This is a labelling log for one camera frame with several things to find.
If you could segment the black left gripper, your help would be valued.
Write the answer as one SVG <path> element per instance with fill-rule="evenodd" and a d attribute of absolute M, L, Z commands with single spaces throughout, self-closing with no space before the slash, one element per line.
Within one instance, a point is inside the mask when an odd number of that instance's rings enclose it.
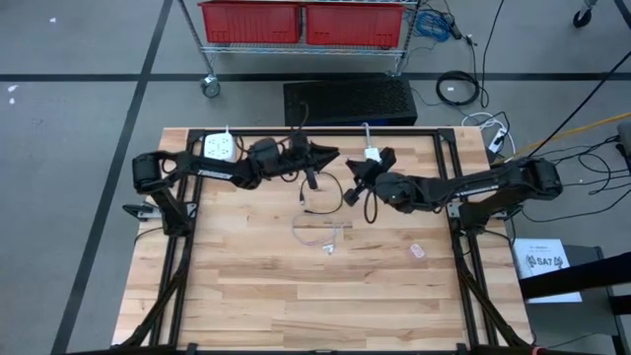
<path fill-rule="evenodd" d="M 304 171 L 309 188 L 312 190 L 318 188 L 315 171 L 321 171 L 339 157 L 337 147 L 310 143 L 307 135 L 302 131 L 290 133 L 278 141 L 277 145 L 280 147 L 277 175 L 284 178 L 284 175 Z"/>

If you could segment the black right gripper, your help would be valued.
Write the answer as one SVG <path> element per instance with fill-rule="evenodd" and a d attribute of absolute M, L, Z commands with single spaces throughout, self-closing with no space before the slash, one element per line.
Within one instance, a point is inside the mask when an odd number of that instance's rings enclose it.
<path fill-rule="evenodd" d="M 395 153 L 392 148 L 385 147 L 380 150 L 380 154 L 382 158 L 380 163 L 373 159 L 366 159 L 365 161 L 348 159 L 345 162 L 356 183 L 354 188 L 347 189 L 343 194 L 343 199 L 349 206 L 353 206 L 359 200 L 359 196 L 364 190 L 376 185 L 378 175 L 386 173 L 396 163 Z"/>

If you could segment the white square USB power hub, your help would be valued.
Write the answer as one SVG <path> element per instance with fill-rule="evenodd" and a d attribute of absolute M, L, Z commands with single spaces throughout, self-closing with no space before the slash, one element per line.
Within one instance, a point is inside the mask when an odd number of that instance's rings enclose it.
<path fill-rule="evenodd" d="M 229 126 L 219 133 L 207 134 L 204 137 L 203 157 L 229 163 L 237 160 L 237 145 Z"/>

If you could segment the black perforated floor mat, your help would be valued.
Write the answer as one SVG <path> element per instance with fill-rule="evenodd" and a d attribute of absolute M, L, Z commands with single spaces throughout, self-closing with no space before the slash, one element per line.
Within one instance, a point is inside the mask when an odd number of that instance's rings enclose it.
<path fill-rule="evenodd" d="M 287 126 L 412 126 L 418 112 L 409 81 L 379 77 L 283 86 Z"/>

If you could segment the red plastic storage bin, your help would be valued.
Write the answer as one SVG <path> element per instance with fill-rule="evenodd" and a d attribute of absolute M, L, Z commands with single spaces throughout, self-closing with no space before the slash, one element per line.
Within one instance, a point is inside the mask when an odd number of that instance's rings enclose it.
<path fill-rule="evenodd" d="M 300 6 L 294 3 L 209 1 L 199 3 L 210 43 L 296 43 Z"/>
<path fill-rule="evenodd" d="M 397 47 L 403 13 L 395 4 L 310 4 L 307 43 Z"/>

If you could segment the white floor power strip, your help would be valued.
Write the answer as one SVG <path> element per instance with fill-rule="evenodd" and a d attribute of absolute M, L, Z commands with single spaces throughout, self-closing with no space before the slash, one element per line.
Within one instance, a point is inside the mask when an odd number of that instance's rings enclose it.
<path fill-rule="evenodd" d="M 506 139 L 508 135 L 508 129 L 505 127 L 501 127 L 497 130 L 497 132 L 495 133 L 493 139 L 491 140 L 491 142 L 488 145 L 488 150 L 493 153 L 493 154 L 497 154 L 499 153 L 503 146 L 504 146 L 504 141 Z"/>

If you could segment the white printed paper sheet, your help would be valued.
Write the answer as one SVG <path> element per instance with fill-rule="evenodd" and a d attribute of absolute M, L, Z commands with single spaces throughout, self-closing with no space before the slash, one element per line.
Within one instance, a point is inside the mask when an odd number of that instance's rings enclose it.
<path fill-rule="evenodd" d="M 520 279 L 561 270 L 571 266 L 559 239 L 515 239 L 512 252 Z M 579 292 L 527 299 L 527 304 L 578 304 Z"/>

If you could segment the black metal beam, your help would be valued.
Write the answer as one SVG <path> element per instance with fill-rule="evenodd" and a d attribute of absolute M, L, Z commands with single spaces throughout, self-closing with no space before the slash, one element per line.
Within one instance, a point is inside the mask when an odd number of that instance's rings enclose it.
<path fill-rule="evenodd" d="M 631 251 L 522 279 L 525 299 L 631 283 Z"/>

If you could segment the black caster wheel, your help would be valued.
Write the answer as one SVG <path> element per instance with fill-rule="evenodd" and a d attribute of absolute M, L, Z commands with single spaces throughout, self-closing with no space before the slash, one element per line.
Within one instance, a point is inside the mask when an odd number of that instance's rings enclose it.
<path fill-rule="evenodd" d="M 581 9 L 573 17 L 573 26 L 576 29 L 581 29 L 587 26 L 593 16 L 593 7 L 597 4 L 598 0 L 582 0 L 583 5 Z"/>

